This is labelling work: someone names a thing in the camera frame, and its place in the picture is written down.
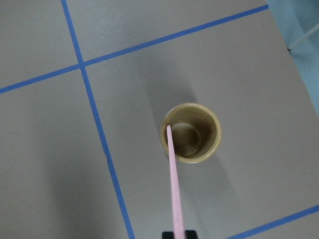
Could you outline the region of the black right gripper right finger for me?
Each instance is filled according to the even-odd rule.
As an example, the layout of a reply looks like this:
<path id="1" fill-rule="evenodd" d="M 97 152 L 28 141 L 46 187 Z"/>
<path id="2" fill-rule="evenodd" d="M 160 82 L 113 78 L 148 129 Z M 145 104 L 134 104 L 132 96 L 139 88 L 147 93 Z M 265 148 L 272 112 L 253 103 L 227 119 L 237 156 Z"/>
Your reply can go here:
<path id="1" fill-rule="evenodd" d="M 197 232 L 195 230 L 185 230 L 186 239 L 197 239 Z"/>

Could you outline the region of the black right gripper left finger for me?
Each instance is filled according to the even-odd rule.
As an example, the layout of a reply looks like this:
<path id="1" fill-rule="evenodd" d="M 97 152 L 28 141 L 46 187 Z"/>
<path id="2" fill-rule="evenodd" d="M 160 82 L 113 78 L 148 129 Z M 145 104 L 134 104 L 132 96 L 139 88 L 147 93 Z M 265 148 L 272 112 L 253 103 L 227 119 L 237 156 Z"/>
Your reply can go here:
<path id="1" fill-rule="evenodd" d="M 161 238 L 162 239 L 174 239 L 174 232 L 171 232 L 171 231 L 162 232 Z"/>

